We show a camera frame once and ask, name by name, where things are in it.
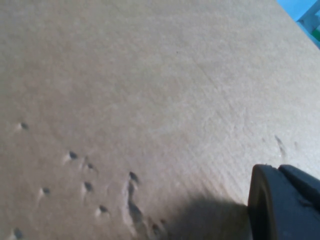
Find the brown cardboard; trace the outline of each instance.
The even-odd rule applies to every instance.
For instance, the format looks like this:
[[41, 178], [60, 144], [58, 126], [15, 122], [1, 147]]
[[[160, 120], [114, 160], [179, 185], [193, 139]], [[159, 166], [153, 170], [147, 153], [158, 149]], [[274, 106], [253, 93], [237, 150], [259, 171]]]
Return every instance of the brown cardboard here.
[[254, 164], [320, 177], [320, 51], [276, 1], [0, 9], [0, 239], [250, 239]]

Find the scratch mark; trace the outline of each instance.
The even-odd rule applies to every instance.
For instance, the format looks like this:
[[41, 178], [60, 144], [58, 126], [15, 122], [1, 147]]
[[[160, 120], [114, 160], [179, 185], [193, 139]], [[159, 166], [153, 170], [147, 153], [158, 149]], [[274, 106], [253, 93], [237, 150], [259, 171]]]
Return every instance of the scratch mark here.
[[285, 158], [287, 156], [285, 145], [283, 144], [283, 142], [281, 141], [281, 139], [277, 135], [274, 135], [274, 138], [275, 138], [276, 142], [278, 143], [281, 157]]
[[137, 176], [133, 177], [132, 173], [129, 174], [129, 179], [126, 182], [123, 195], [124, 195], [124, 206], [122, 209], [122, 216], [124, 223], [129, 227], [131, 234], [141, 240], [148, 239], [148, 229], [145, 224], [144, 215], [135, 204], [133, 200], [135, 185]]

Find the blue object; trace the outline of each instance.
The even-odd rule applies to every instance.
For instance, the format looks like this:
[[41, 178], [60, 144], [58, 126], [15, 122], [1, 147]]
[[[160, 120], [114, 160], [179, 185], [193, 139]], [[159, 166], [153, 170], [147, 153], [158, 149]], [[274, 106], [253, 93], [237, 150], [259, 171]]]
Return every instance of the blue object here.
[[320, 48], [320, 0], [277, 0], [279, 5]]

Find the green object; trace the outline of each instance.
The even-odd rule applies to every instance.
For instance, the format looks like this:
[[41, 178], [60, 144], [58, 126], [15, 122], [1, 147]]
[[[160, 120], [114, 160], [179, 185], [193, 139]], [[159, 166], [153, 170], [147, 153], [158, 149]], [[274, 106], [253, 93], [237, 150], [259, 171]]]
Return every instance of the green object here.
[[313, 30], [311, 35], [320, 42], [320, 26]]

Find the black plastic object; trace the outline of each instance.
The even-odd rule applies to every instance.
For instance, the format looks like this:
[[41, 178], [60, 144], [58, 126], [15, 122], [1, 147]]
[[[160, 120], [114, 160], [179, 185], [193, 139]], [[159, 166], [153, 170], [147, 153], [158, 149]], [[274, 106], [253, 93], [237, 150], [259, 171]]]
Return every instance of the black plastic object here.
[[291, 165], [255, 165], [248, 213], [254, 240], [320, 240], [320, 181]]

